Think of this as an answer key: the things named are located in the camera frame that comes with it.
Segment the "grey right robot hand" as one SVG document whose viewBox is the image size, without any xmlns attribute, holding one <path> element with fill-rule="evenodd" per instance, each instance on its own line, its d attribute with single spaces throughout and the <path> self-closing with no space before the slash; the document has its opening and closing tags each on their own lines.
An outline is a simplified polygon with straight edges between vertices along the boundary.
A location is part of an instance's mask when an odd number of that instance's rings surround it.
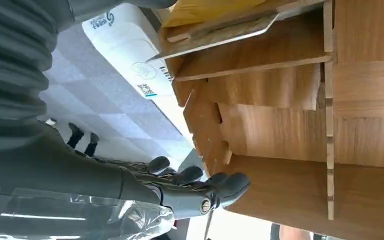
<svg viewBox="0 0 384 240">
<path fill-rule="evenodd" d="M 217 173 L 205 182 L 178 186 L 75 152 L 57 131 L 34 121 L 0 124 L 0 195 L 62 199 L 86 197 L 114 204 L 138 201 L 171 209 L 176 219 L 197 217 L 237 201 L 250 186 L 243 173 Z"/>
</svg>

